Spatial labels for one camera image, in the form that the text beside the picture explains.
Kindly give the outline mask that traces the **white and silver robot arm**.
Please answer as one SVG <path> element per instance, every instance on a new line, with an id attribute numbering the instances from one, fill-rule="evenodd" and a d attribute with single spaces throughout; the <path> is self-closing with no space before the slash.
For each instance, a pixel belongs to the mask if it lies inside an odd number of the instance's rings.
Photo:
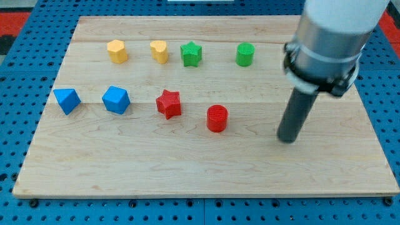
<path id="1" fill-rule="evenodd" d="M 291 41 L 284 45 L 284 73 L 294 85 L 277 129 L 293 143 L 319 93 L 342 97 L 353 85 L 369 37 L 389 0 L 306 0 Z"/>

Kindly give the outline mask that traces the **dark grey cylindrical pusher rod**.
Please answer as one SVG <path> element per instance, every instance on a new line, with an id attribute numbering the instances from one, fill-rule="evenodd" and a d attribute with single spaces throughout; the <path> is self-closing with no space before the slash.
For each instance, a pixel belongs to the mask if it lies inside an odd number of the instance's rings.
<path id="1" fill-rule="evenodd" d="M 317 96 L 305 94 L 297 89 L 292 91 L 277 129 L 277 137 L 281 142 L 293 143 L 297 139 Z"/>

